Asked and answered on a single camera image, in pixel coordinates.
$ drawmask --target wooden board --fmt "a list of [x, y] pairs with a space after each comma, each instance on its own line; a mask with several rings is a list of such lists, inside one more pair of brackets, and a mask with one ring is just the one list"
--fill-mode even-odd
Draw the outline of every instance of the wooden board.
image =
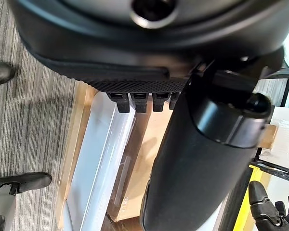
[[62, 174], [59, 181], [59, 189], [55, 204], [55, 216], [58, 228], [63, 227], [63, 206], [70, 190], [82, 140], [90, 116], [91, 104], [97, 93], [96, 89], [84, 82], [78, 82], [76, 91], [70, 126], [67, 134]]
[[142, 228], [139, 217], [121, 220], [116, 223], [105, 216], [101, 231], [142, 231]]
[[259, 143], [258, 147], [272, 149], [273, 142], [277, 134], [278, 126], [269, 124], [267, 125], [263, 138]]

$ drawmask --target bolt hole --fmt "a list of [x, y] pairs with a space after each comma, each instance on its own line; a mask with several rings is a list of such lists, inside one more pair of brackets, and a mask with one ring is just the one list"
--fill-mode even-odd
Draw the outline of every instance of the bolt hole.
[[131, 18], [144, 28], [161, 28], [175, 19], [176, 0], [133, 0]]

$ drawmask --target striped carpet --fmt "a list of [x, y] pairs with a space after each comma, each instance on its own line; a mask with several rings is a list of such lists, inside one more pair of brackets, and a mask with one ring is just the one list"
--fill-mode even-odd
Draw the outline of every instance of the striped carpet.
[[0, 61], [16, 78], [0, 86], [0, 176], [45, 171], [52, 184], [17, 196], [13, 231], [53, 231], [54, 205], [75, 81], [38, 63], [22, 46], [12, 12], [0, 0]]

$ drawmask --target cardboard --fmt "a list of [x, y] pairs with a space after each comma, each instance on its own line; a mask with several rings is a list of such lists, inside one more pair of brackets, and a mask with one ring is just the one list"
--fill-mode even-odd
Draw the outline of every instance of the cardboard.
[[140, 215], [141, 203], [152, 165], [158, 154], [171, 114], [172, 110], [169, 110], [168, 103], [165, 103], [163, 112], [151, 113], [145, 129], [144, 122], [135, 124], [123, 154], [121, 168], [107, 209], [107, 213], [113, 221], [118, 222]]
[[274, 143], [276, 134], [277, 134], [278, 126], [269, 124], [267, 125], [263, 138], [261, 142], [259, 143], [259, 148], [266, 148], [266, 149], [272, 149], [272, 145]]
[[113, 222], [108, 216], [105, 216], [101, 231], [143, 231], [139, 217], [122, 220], [118, 223]]

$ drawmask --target person's foot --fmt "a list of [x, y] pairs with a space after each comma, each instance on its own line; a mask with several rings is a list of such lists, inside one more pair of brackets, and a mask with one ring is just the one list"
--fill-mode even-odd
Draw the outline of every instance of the person's foot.
[[17, 186], [15, 193], [24, 193], [29, 190], [47, 187], [52, 179], [51, 175], [45, 172], [29, 172], [18, 176], [0, 177], [0, 187], [14, 184]]
[[14, 77], [14, 74], [15, 72], [9, 64], [0, 62], [0, 84], [11, 80]]

